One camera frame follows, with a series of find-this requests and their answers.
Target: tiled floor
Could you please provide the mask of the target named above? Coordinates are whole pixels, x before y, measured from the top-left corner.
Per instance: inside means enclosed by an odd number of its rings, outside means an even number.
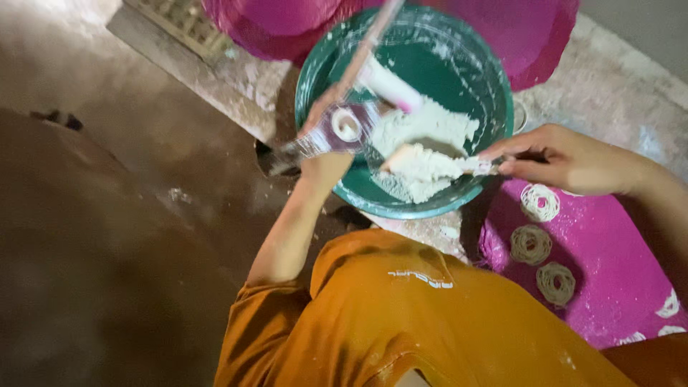
[[[207,385],[228,307],[293,185],[265,179],[243,129],[105,29],[118,6],[0,10],[0,107],[85,126],[2,131],[15,147],[0,158],[7,385]],[[345,227],[321,216],[312,255]]]

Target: concrete floor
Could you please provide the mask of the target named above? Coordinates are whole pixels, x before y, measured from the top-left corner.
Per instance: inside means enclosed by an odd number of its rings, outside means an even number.
[[[249,134],[106,31],[119,5],[0,10],[0,107],[85,125],[4,121],[4,386],[210,384],[228,308],[294,183],[265,179]],[[321,216],[310,259],[346,226]]]

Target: coiled dough snack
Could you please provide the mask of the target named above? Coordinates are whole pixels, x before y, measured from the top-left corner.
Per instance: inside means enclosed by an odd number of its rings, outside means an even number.
[[[521,191],[521,211],[533,222],[549,222],[559,213],[559,197],[542,184],[526,185]]]
[[[571,270],[562,264],[550,262],[537,269],[537,288],[545,300],[558,307],[565,307],[576,289],[576,279]]]
[[[527,224],[511,233],[511,258],[531,266],[542,263],[552,251],[550,236],[538,226]]]

